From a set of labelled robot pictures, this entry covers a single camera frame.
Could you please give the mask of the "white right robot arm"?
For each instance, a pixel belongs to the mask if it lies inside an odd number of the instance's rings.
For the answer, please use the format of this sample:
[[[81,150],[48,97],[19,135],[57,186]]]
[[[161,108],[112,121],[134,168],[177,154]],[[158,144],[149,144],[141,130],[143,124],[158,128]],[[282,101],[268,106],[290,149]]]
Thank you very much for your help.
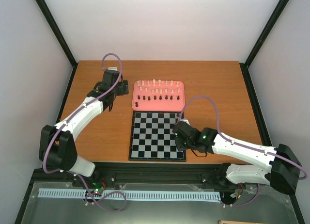
[[[269,185],[287,195],[296,192],[301,163],[287,145],[272,147],[251,144],[212,128],[199,131],[187,119],[177,122],[172,132],[178,150],[225,155],[246,162],[245,165],[226,166],[224,179],[230,183]]]

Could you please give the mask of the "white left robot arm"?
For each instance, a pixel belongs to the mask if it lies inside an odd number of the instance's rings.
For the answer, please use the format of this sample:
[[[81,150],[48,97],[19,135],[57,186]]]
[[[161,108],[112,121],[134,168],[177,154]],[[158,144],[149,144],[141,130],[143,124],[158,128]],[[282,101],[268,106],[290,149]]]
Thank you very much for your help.
[[[39,159],[47,174],[66,171],[84,176],[89,186],[100,183],[95,164],[79,156],[75,141],[82,130],[104,110],[112,110],[117,96],[129,94],[128,81],[120,71],[107,69],[102,81],[87,94],[83,102],[68,117],[41,131]]]

